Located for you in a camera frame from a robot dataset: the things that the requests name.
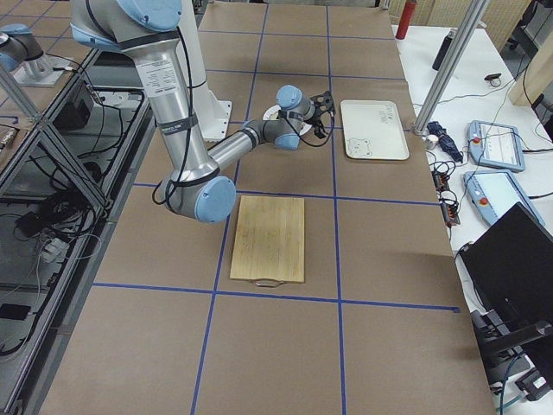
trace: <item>red cylinder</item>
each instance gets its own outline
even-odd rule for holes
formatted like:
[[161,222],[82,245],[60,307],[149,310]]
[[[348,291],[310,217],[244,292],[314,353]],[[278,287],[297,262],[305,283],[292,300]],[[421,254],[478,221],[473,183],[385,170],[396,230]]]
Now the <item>red cylinder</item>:
[[405,2],[404,12],[401,14],[399,26],[397,27],[396,39],[405,39],[411,17],[413,16],[413,12],[415,11],[415,6],[416,0],[408,0],[407,2]]

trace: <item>white tray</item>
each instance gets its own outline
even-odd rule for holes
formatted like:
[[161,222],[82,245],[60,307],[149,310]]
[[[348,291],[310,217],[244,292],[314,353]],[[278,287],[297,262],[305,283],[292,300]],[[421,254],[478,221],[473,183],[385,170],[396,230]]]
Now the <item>white tray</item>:
[[396,104],[346,99],[340,103],[346,154],[364,160],[405,160],[409,149]]

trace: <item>black monitor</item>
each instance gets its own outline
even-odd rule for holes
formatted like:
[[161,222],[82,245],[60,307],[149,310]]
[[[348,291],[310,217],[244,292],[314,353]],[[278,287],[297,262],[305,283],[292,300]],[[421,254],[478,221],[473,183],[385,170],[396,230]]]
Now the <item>black monitor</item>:
[[[553,237],[517,203],[461,257],[487,310],[510,331],[553,324]],[[522,346],[553,386],[553,336]]]

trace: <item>small robot arm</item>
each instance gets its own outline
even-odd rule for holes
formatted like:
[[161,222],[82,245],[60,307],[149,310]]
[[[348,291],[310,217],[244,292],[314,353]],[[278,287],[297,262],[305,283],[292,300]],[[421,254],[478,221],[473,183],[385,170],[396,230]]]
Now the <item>small robot arm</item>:
[[188,61],[186,40],[177,29],[181,0],[71,0],[71,5],[77,42],[134,61],[174,168],[157,188],[157,203],[176,214],[201,222],[224,220],[234,207],[236,189],[219,176],[222,169],[260,144],[295,150],[302,123],[312,124],[317,134],[324,131],[321,114],[334,115],[330,93],[310,99],[294,86],[283,86],[276,96],[278,119],[247,122],[208,151],[193,113],[193,89],[188,93],[176,54],[182,40]]
[[52,64],[27,26],[16,23],[1,27],[0,65],[11,72],[22,62],[27,75],[35,80],[40,80],[53,71]]

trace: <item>blue and white tablet device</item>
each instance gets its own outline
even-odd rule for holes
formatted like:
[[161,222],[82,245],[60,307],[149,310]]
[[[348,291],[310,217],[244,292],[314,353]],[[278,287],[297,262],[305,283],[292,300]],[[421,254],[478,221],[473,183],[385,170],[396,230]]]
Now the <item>blue and white tablet device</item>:
[[543,218],[510,170],[468,171],[463,181],[476,209],[488,225],[493,225],[520,201],[545,226]]
[[468,152],[480,166],[524,171],[524,155],[517,127],[473,121],[468,127]]

